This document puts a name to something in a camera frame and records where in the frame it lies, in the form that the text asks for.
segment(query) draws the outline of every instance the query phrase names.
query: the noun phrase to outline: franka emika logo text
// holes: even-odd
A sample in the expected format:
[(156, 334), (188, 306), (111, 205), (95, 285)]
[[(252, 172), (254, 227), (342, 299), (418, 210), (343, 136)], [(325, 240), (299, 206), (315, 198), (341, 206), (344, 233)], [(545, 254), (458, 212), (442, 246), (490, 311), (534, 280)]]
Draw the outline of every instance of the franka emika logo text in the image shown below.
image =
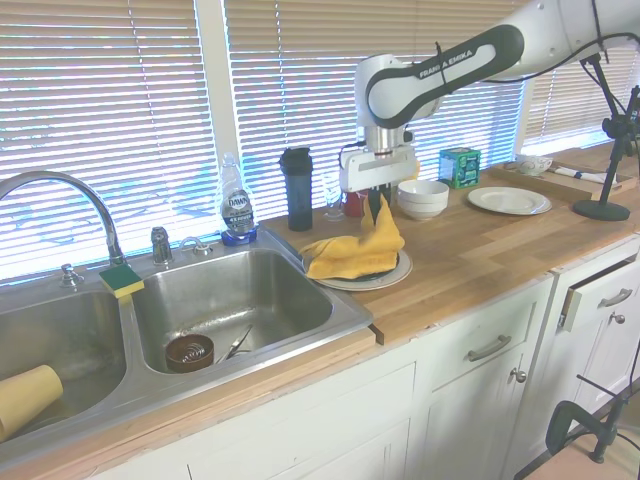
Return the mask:
[(429, 77), (434, 73), (439, 72), (441, 67), (444, 67), (444, 68), (451, 67), (456, 63), (460, 63), (461, 61), (466, 60), (467, 58), (470, 58), (470, 57), (473, 57), (473, 52), (471, 50), (467, 50), (464, 53), (456, 55), (455, 57), (451, 57), (449, 60), (443, 60), (442, 63), (439, 63), (438, 65), (427, 68), (426, 70), (422, 70), (418, 74), (418, 77), (420, 77), (420, 79)]

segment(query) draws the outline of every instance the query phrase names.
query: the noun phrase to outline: cabinet drawer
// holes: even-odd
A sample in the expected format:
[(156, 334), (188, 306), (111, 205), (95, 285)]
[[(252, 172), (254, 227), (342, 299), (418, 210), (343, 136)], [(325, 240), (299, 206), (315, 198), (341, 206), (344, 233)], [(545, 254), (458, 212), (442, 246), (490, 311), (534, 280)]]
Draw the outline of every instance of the cabinet drawer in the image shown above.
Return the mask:
[(550, 288), (550, 281), (531, 287), (452, 324), (450, 332), (443, 331), (447, 346), (442, 348), (435, 389), (525, 343), (532, 326), (537, 329), (542, 320)]
[(640, 262), (621, 262), (569, 288), (562, 309), (567, 331), (602, 320), (634, 297), (640, 285)]

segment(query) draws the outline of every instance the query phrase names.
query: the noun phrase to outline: clear glass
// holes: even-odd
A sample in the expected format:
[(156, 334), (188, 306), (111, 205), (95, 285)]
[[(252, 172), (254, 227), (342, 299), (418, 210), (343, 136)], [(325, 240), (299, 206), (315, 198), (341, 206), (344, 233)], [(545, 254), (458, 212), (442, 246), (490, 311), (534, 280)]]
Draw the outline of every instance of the clear glass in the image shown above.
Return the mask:
[(340, 188), (340, 172), (337, 170), (322, 173), (322, 188), (327, 204), (324, 218), (330, 222), (340, 222), (344, 220), (342, 203), (344, 192)]

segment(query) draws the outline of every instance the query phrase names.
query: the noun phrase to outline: small brown bowl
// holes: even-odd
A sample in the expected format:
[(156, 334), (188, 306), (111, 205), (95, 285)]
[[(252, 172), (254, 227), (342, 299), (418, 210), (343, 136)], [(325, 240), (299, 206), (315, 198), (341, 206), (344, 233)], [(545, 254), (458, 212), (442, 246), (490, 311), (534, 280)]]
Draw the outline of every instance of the small brown bowl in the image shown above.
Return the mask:
[(174, 338), (167, 345), (164, 358), (172, 372), (195, 372), (213, 364), (213, 341), (198, 334)]

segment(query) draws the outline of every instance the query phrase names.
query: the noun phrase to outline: white bowl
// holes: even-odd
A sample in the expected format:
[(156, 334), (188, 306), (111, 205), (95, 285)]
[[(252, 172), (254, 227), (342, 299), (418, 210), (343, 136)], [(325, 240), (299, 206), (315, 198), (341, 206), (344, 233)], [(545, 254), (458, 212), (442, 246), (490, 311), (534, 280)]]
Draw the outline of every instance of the white bowl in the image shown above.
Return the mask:
[(447, 200), (438, 203), (417, 203), (401, 198), (398, 199), (398, 205), (400, 205), (400, 208), (403, 210), (410, 210), (412, 212), (441, 212), (447, 208), (447, 204)]
[(445, 208), (447, 202), (440, 203), (415, 203), (409, 201), (398, 200), (400, 210), (416, 220), (425, 220), (440, 215)]
[(525, 175), (538, 176), (549, 169), (553, 159), (551, 157), (537, 157), (535, 155), (516, 155), (516, 168)]
[(449, 187), (435, 180), (406, 180), (398, 185), (398, 198), (415, 203), (446, 202)]

